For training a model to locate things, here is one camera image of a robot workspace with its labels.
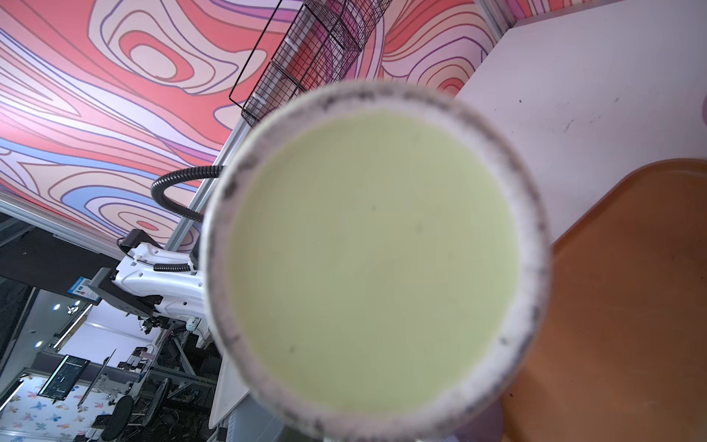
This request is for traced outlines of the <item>brown wooden tray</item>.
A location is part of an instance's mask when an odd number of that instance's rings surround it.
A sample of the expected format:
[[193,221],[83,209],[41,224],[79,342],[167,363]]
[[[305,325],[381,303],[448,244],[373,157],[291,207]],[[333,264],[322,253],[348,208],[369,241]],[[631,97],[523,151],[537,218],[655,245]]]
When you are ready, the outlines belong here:
[[706,438],[706,164],[629,174],[554,246],[507,441]]

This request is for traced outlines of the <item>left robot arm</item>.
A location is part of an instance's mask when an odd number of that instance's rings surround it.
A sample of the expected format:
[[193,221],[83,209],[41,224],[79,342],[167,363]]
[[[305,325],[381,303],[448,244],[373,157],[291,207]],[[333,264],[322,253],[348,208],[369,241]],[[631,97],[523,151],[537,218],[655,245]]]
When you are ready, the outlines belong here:
[[204,301],[199,242],[189,252],[162,248],[147,232],[133,229],[117,241],[123,259],[103,267],[88,283],[112,307],[141,320],[147,332],[183,322],[196,346],[212,342]]

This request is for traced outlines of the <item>light green mug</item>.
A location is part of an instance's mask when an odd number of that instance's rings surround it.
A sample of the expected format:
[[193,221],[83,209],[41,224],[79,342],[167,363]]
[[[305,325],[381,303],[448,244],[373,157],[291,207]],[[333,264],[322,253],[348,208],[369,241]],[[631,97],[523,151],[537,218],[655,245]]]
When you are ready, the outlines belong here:
[[207,208],[207,316],[252,395],[337,441],[443,438],[496,401],[541,327],[552,235],[470,106],[342,82],[272,112]]

